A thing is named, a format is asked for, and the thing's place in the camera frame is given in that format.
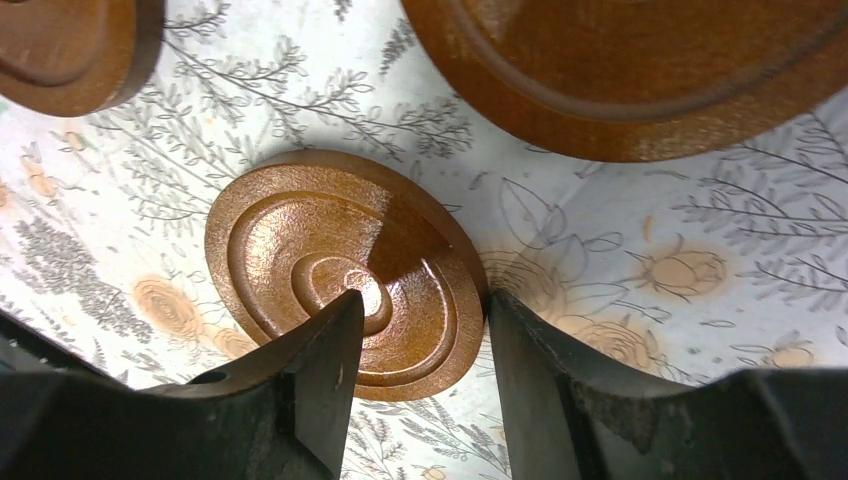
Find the black plastic part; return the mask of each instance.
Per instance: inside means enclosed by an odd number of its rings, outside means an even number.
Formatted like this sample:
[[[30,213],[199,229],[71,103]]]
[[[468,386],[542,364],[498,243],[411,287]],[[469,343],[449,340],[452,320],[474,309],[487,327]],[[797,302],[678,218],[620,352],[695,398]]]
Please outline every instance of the black plastic part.
[[[693,388],[632,369],[492,298],[514,480],[846,479],[844,369],[746,370]]]
[[[363,322],[348,292],[188,385],[0,374],[0,478],[338,478]]]

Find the floral patterned background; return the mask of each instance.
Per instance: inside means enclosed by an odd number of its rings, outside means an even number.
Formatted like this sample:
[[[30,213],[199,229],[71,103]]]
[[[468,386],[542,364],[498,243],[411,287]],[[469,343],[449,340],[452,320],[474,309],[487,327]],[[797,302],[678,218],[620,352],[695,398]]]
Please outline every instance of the floral patterned background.
[[[410,177],[494,285],[636,368],[700,384],[848,364],[848,91],[723,151],[598,164],[481,118],[397,2],[168,10],[131,101],[56,119],[0,98],[0,307],[121,381],[182,382],[255,348],[210,283],[206,213],[238,175],[305,147]],[[486,341],[442,394],[356,400],[344,478],[509,478],[495,390]]]

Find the wooden disc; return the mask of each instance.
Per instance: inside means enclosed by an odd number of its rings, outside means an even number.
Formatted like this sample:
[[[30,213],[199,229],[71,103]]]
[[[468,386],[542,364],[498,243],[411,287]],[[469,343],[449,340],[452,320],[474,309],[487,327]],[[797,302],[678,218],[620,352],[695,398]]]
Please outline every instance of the wooden disc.
[[[848,0],[403,0],[448,82],[516,137],[609,162],[769,130],[848,85]]]
[[[153,71],[164,0],[0,0],[0,95],[76,117],[134,95]]]
[[[471,367],[487,283],[459,224],[402,175],[340,152],[283,154],[236,179],[209,212],[206,260],[260,345],[348,289],[362,292],[356,395],[413,400]]]

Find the rose illustration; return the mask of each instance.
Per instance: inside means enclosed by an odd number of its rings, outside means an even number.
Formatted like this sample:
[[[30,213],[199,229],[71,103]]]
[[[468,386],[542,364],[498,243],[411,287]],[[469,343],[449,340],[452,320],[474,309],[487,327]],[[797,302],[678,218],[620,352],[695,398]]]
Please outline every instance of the rose illustration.
[[[445,480],[448,477],[445,475],[445,472],[442,471],[443,468],[445,467],[441,465],[433,465],[432,467],[424,470],[421,476],[426,480]]]
[[[588,326],[575,335],[577,339],[625,365],[649,371],[654,366],[646,340],[636,332],[613,322]]]
[[[774,368],[800,368],[809,367],[813,364],[815,357],[806,348],[790,347],[775,350],[771,355],[763,358],[763,364]]]
[[[44,175],[44,169],[41,164],[31,155],[21,156],[21,165],[27,172],[27,182],[30,187],[35,190],[35,193],[42,197],[53,198],[58,193],[55,183],[50,178]]]
[[[650,284],[686,301],[712,292],[727,277],[724,259],[712,252],[678,251],[659,260],[631,255],[644,267],[637,288]]]
[[[257,348],[253,340],[234,328],[221,329],[215,334],[213,342],[231,360],[243,357]]]
[[[534,312],[547,311],[559,285],[539,264],[515,252],[485,252],[480,255],[492,288],[502,288]]]
[[[133,288],[139,308],[161,330],[186,340],[194,339],[200,332],[203,320],[194,303],[168,280],[149,275]]]
[[[68,132],[65,134],[65,143],[77,152],[85,150],[86,141],[82,135],[77,132]]]

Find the brown wooden disc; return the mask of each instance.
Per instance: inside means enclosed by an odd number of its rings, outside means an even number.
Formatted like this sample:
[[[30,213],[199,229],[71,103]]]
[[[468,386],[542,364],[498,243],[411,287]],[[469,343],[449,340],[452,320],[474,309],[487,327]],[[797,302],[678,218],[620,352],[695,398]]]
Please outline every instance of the brown wooden disc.
[[[413,400],[456,383],[483,337],[487,283],[459,224],[402,175],[353,155],[283,154],[221,192],[206,260],[224,303],[260,345],[347,289],[362,292],[356,395]]]
[[[0,0],[0,95],[76,117],[134,95],[153,71],[164,0]]]
[[[492,122],[580,158],[721,148],[848,85],[848,0],[403,0]]]

